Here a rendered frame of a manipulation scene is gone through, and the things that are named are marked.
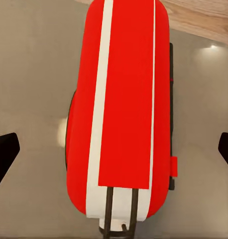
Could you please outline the radio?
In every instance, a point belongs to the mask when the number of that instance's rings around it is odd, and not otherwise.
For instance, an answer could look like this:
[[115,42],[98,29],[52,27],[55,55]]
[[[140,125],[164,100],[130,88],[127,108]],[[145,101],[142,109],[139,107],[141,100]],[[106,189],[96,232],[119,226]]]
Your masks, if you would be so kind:
[[67,190],[104,239],[133,239],[175,190],[173,44],[160,0],[93,0],[67,119]]

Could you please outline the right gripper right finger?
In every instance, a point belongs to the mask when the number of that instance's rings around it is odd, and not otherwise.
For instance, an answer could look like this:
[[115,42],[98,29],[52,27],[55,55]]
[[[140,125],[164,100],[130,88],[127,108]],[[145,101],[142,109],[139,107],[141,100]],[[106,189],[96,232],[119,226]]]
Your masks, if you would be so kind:
[[223,132],[219,141],[218,150],[228,164],[228,133]]

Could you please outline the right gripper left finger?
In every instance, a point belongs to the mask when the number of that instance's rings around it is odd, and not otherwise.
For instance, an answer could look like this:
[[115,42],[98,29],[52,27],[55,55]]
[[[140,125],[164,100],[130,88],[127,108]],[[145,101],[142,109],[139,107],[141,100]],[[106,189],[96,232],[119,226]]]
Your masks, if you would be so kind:
[[20,151],[15,132],[0,136],[0,182]]

